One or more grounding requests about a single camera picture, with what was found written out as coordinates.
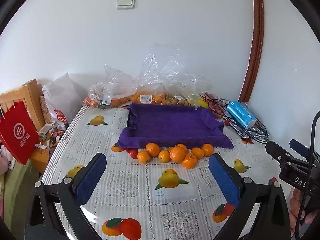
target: purple cloth-lined tray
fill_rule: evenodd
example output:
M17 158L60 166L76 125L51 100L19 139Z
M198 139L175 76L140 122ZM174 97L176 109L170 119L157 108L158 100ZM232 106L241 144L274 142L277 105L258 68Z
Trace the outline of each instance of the purple cloth-lined tray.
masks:
M131 104L128 109L128 125L118 141L122 148L144 148L150 142L161 147L182 143L187 148L201 148L210 143L233 148L223 134L223 122L204 107Z

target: pile of oranges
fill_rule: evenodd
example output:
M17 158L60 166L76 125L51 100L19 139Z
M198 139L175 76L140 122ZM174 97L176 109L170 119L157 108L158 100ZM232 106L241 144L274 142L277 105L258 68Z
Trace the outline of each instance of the pile of oranges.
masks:
M198 160L204 156L209 157L213 154L214 148L211 144L204 144L201 148L195 147L188 152L185 145L179 143L175 147L169 147L167 150L161 150L159 145L148 143L144 151L138 152L138 161L147 163L151 157L158 157L159 161L166 163L170 160L181 163L187 169L193 169L197 166Z

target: silver bolt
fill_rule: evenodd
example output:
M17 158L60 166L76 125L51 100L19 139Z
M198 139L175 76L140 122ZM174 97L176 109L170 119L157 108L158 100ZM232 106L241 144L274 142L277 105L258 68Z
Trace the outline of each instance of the silver bolt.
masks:
M41 181L37 181L37 182L35 183L35 187L40 187L40 186L41 186L41 184L42 184L42 182L41 182Z
M247 184L250 184L252 182L252 179L250 179L249 177L245 177L243 181Z
M69 184L71 181L72 181L72 179L69 178L69 177L67 177L67 178L65 178L65 179L63 180L63 183L64 183L64 184Z
M275 185L275 187L281 187L281 184L280 184L279 182L277 182L277 181L275 181L275 182L273 183L273 185Z

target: red shopping bag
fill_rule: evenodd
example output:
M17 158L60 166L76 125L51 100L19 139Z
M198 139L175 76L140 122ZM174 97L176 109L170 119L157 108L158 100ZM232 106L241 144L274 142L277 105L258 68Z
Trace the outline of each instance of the red shopping bag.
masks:
M22 101L15 102L0 119L0 141L19 163L27 163L39 135Z

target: blue and white box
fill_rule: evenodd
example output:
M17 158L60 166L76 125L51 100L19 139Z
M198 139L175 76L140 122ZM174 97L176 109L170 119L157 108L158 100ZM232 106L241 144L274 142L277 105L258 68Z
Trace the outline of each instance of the blue and white box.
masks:
M227 111L242 125L248 129L254 126L257 119L243 104L238 101L230 101Z

